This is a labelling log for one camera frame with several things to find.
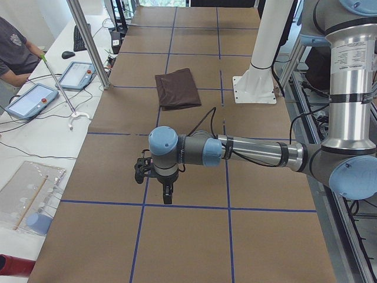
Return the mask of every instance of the wooden stick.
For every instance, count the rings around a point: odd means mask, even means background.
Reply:
[[[21,218],[18,220],[18,222],[15,224],[15,226],[13,227],[13,230],[17,230],[18,229],[18,226],[21,224],[22,220],[24,220],[24,217],[26,215],[26,213],[28,213],[31,205],[33,204],[34,200],[37,198],[39,192],[41,191],[42,187],[44,186],[44,184],[46,183],[48,179],[48,175],[46,175],[42,181],[42,183],[40,184],[40,186],[38,187],[38,190],[35,192],[35,194],[33,195],[32,199],[30,200],[28,206],[26,207],[25,211],[23,212],[23,214],[21,215]]]

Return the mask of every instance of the blue plastic cup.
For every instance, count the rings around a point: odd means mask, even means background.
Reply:
[[[51,222],[51,217],[38,212],[31,214],[26,219],[26,225],[28,225],[32,230],[34,230],[36,233],[40,235],[47,234]]]

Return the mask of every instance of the white wall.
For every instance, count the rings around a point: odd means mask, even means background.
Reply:
[[[0,0],[0,16],[37,46],[49,48],[72,18],[67,0]],[[102,0],[80,0],[85,15],[101,15]]]

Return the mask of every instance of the tablet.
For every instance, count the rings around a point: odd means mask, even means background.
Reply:
[[[92,63],[71,62],[60,77],[59,83],[66,90],[82,90],[92,81],[94,73],[95,68]]]
[[[28,119],[39,114],[57,95],[56,89],[36,84],[8,105],[5,110],[15,117]]]

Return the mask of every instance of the robotic arm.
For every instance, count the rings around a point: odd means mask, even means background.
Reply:
[[[329,134],[321,144],[286,145],[203,131],[185,136],[158,127],[149,135],[151,157],[143,152],[135,165],[136,181],[156,177],[163,184],[164,203],[169,204],[179,163],[217,166],[221,159],[236,159],[289,167],[348,199],[376,193],[376,145],[369,139],[369,115],[377,1],[306,0],[302,33],[325,35],[332,47]]]

